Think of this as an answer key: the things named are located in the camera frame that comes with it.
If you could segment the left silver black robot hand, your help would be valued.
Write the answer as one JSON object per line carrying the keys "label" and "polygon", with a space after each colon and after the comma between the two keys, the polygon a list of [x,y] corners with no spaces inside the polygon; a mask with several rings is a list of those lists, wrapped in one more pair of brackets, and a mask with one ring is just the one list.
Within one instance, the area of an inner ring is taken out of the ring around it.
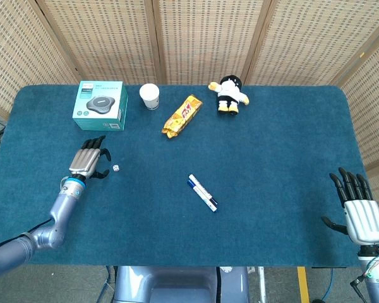
{"label": "left silver black robot hand", "polygon": [[98,172],[96,166],[99,158],[105,155],[111,161],[111,154],[108,149],[101,148],[105,135],[98,138],[86,140],[75,154],[70,166],[70,177],[85,182],[86,179],[104,179],[109,174],[109,169]]}

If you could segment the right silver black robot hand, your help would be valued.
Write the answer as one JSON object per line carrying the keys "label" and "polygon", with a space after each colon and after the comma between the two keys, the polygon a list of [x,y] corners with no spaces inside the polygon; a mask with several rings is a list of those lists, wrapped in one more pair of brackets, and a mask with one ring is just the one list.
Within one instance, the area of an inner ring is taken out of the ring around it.
{"label": "right silver black robot hand", "polygon": [[330,173],[329,176],[339,197],[346,224],[339,225],[328,217],[323,223],[330,229],[349,236],[359,246],[379,244],[379,206],[373,199],[368,181],[361,174],[353,174],[339,168],[341,177]]}

